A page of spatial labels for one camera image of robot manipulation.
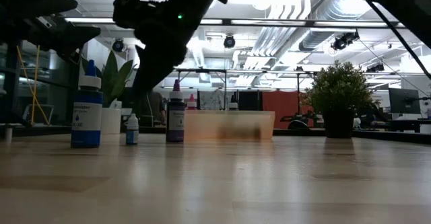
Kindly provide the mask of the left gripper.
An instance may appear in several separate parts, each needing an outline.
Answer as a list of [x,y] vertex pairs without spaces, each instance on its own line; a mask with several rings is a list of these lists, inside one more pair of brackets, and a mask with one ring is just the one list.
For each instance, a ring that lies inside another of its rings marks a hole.
[[0,13],[0,45],[27,40],[63,59],[73,58],[77,49],[100,35],[100,28],[75,26],[59,15],[26,19],[7,15],[51,15],[77,5],[75,0],[0,0],[0,11],[5,13]]

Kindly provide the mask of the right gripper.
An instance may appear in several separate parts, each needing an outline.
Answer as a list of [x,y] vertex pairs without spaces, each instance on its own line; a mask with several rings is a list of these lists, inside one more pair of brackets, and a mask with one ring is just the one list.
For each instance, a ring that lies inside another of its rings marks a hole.
[[143,112],[141,103],[146,94],[184,61],[187,43],[213,1],[114,0],[113,22],[133,29],[135,37],[145,44],[145,48],[135,48],[139,68],[132,86],[134,113]]

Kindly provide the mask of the large purple food colouring bottle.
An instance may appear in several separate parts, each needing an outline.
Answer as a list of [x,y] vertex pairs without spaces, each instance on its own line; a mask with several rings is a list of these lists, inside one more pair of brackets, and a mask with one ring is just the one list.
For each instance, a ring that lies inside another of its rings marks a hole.
[[166,141],[169,143],[182,143],[185,135],[185,104],[180,82],[175,80],[173,90],[170,92],[167,103]]

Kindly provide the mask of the large blue food colouring bottle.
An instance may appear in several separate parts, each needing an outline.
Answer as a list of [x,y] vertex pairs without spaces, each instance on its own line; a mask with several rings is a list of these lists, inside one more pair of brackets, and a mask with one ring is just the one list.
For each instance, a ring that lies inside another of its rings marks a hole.
[[71,148],[98,148],[101,140],[103,93],[93,60],[88,61],[85,74],[79,79],[73,103]]

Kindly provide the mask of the snake plant white pot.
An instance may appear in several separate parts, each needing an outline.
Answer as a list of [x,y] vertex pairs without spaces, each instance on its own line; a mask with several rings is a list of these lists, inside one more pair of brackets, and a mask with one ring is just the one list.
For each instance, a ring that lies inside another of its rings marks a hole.
[[121,108],[115,108],[115,102],[123,93],[135,65],[133,60],[117,65],[114,51],[110,51],[103,70],[95,68],[96,76],[101,78],[100,91],[103,93],[101,133],[103,135],[119,135],[121,131]]

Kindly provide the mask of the small blue dropper bottle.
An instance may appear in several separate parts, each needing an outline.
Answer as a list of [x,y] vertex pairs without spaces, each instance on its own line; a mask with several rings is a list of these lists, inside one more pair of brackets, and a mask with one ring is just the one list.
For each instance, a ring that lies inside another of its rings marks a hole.
[[126,130],[126,144],[136,145],[139,140],[139,121],[134,113],[129,117],[127,121]]

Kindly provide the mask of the orange translucent plastic bin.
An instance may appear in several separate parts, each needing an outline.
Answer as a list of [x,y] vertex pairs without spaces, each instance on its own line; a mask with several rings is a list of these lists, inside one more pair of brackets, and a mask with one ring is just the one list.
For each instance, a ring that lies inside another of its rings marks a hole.
[[242,110],[187,110],[186,141],[263,140],[273,137],[275,113]]

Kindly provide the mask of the orange partition panel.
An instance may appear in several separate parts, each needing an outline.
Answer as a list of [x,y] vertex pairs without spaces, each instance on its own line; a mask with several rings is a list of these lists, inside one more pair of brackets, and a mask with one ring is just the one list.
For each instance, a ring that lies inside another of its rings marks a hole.
[[263,110],[275,112],[274,128],[287,128],[289,122],[281,122],[284,116],[297,113],[298,93],[296,91],[263,92]]

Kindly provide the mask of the black beam with light strips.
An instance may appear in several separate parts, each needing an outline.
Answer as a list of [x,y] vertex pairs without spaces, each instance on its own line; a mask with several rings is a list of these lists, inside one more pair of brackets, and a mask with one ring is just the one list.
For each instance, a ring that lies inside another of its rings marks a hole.
[[[115,24],[110,17],[66,17],[66,21],[74,24]],[[407,29],[401,22],[391,21],[397,29]],[[200,26],[248,26],[248,27],[291,27],[291,28],[387,28],[387,24],[379,21],[365,20],[259,20],[259,19],[202,19]]]

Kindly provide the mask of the bushy green plant black pot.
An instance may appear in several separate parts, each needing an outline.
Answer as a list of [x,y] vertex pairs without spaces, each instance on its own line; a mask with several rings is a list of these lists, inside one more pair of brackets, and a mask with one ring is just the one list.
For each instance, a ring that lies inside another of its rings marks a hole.
[[313,77],[301,103],[323,117],[326,137],[352,137],[356,113],[374,103],[366,81],[364,72],[350,62],[335,62]]

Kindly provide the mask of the black computer monitor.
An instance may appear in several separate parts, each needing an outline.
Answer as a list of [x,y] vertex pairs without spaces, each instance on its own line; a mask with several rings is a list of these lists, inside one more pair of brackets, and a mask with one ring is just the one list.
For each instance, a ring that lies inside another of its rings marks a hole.
[[417,90],[389,88],[389,102],[391,113],[421,113]]

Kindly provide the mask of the black office desk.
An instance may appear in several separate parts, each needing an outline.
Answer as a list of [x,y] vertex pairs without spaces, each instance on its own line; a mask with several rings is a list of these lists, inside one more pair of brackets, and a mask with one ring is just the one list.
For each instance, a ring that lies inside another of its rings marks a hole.
[[417,120],[390,120],[388,121],[389,130],[405,131],[413,130],[414,133],[420,133],[422,125],[431,125],[430,119],[420,118]]

